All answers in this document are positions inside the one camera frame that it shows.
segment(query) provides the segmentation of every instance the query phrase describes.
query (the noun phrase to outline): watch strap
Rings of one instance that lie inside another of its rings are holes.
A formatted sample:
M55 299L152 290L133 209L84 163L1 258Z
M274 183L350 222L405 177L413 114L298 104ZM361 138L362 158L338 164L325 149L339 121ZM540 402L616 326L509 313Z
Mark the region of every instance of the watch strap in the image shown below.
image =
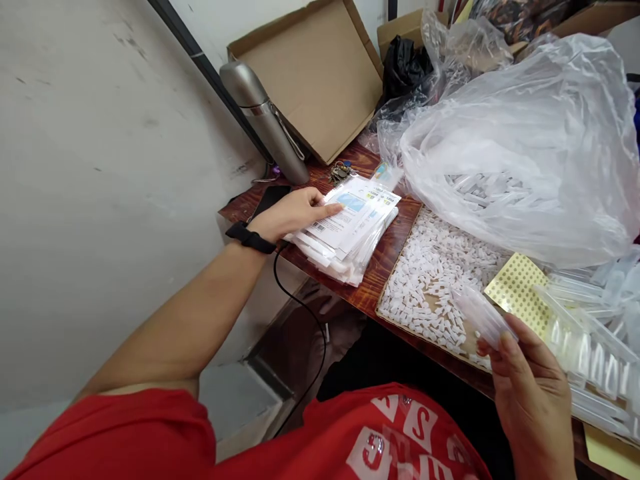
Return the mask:
M240 221L234 223L231 228L227 230L226 236L239 240L244 247L250 247L266 255L273 253L276 249L274 243L264 240L258 232L247 230L247 222Z

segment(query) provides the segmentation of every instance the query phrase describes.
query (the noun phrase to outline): thermos lid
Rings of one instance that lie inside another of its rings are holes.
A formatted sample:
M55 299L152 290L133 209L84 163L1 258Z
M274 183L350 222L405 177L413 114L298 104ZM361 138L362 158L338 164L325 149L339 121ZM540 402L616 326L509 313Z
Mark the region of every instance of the thermos lid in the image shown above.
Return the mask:
M239 107L256 107L269 100L262 83L244 62L233 61L220 67L220 79Z

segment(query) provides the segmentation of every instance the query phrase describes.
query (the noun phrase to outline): stainless steel thermos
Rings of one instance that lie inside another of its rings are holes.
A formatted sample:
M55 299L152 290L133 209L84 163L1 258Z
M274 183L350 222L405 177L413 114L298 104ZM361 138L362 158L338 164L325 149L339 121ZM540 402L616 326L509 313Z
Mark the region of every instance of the stainless steel thermos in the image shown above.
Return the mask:
M308 182L304 155L253 70L244 62L232 61L220 68L220 79L278 164L280 172L294 185Z

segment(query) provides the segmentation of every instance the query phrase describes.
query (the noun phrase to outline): smartphone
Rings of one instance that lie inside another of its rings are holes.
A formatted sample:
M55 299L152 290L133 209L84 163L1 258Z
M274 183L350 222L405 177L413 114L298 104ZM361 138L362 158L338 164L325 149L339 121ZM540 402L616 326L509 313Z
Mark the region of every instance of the smartphone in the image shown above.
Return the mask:
M291 192L291 187L288 185L272 185L267 187L265 190L265 194L260 199L260 203L256 207L252 219L256 218L256 216L260 215L264 210L276 204L282 197L286 196Z

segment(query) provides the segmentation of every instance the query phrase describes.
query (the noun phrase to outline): yellow perforated card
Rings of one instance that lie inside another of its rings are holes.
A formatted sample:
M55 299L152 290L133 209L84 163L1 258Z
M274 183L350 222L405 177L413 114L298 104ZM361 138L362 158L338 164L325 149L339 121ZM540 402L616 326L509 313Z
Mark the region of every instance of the yellow perforated card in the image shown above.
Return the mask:
M542 270L528 257L514 253L485 288L485 293L504 311L520 318L544 338L551 311L532 287L546 284L547 277Z

